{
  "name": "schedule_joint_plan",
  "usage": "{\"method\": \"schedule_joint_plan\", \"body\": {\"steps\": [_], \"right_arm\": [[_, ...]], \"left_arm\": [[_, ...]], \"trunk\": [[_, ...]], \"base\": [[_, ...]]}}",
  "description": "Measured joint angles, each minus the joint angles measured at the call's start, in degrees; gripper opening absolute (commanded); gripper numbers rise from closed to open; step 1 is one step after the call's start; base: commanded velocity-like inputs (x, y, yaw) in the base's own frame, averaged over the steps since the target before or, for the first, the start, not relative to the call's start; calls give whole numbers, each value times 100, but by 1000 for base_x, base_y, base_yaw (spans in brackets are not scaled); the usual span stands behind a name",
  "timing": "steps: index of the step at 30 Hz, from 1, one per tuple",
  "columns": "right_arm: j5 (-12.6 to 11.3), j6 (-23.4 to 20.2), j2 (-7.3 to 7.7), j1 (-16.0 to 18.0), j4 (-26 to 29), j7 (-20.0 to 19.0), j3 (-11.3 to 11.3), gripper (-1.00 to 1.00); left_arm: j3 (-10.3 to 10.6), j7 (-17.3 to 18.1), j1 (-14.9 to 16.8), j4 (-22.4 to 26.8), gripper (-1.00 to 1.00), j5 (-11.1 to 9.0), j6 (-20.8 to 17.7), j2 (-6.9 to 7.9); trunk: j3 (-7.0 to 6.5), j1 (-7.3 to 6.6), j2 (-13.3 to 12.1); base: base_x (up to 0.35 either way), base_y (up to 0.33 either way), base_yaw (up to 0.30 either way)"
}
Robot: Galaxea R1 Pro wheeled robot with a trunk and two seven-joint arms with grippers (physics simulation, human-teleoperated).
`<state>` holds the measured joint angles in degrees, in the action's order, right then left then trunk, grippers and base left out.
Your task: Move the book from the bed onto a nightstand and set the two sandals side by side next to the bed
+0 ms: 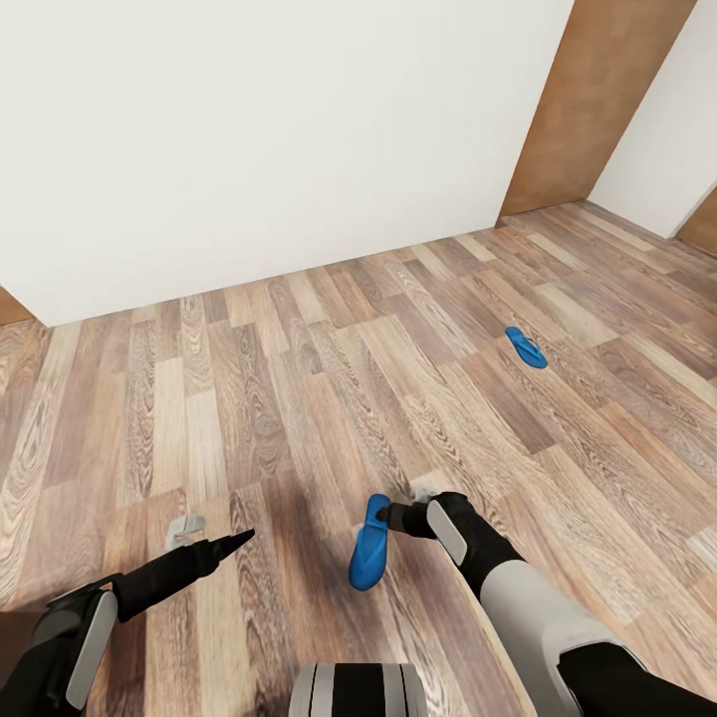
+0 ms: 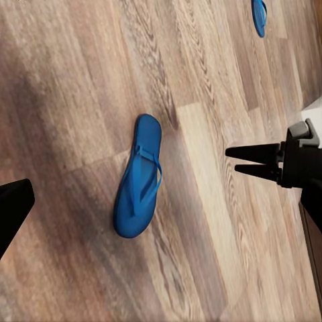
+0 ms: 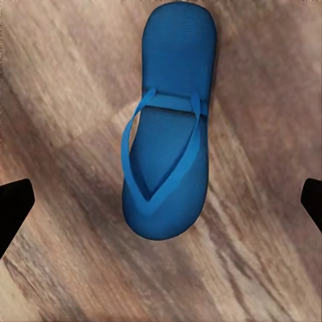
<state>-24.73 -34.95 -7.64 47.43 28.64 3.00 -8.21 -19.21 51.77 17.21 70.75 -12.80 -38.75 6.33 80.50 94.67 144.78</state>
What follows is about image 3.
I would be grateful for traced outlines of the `sandal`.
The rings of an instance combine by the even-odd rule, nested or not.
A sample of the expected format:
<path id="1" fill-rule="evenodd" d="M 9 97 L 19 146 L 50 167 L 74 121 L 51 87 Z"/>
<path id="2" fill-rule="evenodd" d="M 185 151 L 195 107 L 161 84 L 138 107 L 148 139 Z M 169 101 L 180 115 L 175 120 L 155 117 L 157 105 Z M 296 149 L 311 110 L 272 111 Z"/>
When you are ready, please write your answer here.
<path id="1" fill-rule="evenodd" d="M 144 239 L 174 238 L 203 210 L 216 53 L 215 20 L 201 5 L 167 3 L 146 22 L 142 100 L 121 141 L 123 216 Z M 138 113 L 140 122 L 129 151 L 129 133 Z"/>

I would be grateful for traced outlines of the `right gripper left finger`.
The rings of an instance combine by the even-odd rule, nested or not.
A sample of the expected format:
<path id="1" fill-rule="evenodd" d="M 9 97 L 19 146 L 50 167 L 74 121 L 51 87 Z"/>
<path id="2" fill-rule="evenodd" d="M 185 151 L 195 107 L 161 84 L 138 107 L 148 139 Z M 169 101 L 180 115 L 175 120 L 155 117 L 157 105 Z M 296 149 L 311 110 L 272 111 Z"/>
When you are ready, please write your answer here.
<path id="1" fill-rule="evenodd" d="M 34 204 L 34 190 L 28 178 L 0 186 L 0 258 Z"/>

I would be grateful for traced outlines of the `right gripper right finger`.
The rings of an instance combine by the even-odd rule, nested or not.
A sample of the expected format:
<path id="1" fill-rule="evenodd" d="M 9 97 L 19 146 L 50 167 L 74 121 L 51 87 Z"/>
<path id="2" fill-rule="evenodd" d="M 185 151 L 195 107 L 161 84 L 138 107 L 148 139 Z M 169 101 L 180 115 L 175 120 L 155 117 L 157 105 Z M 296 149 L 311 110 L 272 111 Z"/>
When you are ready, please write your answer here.
<path id="1" fill-rule="evenodd" d="M 322 233 L 322 181 L 306 179 L 300 200 Z"/>

